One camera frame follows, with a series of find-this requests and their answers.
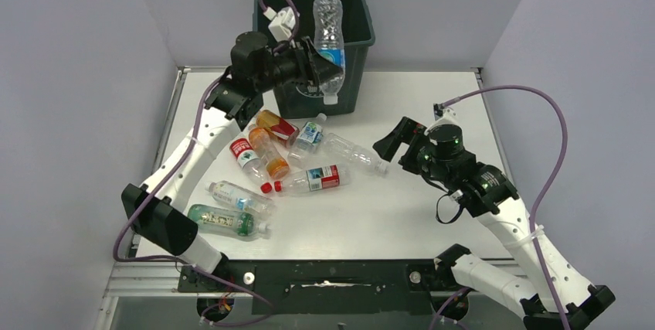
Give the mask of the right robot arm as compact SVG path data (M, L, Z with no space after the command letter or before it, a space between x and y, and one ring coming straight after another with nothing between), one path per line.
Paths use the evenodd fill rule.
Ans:
M527 329L584 329L616 300L607 286L581 275L542 227L531 228L517 189L499 168L479 162L465 149L460 126L439 119L428 128L403 117L373 148L390 161L402 144L408 146L399 159L402 168L442 184L524 272L524 277L509 274L454 244L434 260L438 285L478 291L515 313Z

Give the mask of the clear unlabeled bottle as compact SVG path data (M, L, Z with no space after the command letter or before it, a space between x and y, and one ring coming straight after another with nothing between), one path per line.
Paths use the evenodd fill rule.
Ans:
M338 160L346 162L360 172L385 177L389 163L382 160L372 150L368 150L334 133L327 134L321 142L321 150Z

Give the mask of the blue label clear bottle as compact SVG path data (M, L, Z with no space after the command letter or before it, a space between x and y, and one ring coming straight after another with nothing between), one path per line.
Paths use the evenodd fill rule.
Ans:
M323 57L341 68L339 75L319 86L324 104L336 105L344 83L346 65L342 32L343 5L341 0L314 0L313 13L314 46Z

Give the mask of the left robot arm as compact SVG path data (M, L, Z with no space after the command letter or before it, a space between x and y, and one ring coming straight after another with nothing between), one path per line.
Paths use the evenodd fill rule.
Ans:
M127 227L177 260L214 274L227 257L199 232L183 210L216 156L263 107L263 94L287 84L316 87L341 75L305 36L272 47L261 32L236 37L230 66L204 91L188 134L163 165L121 193Z

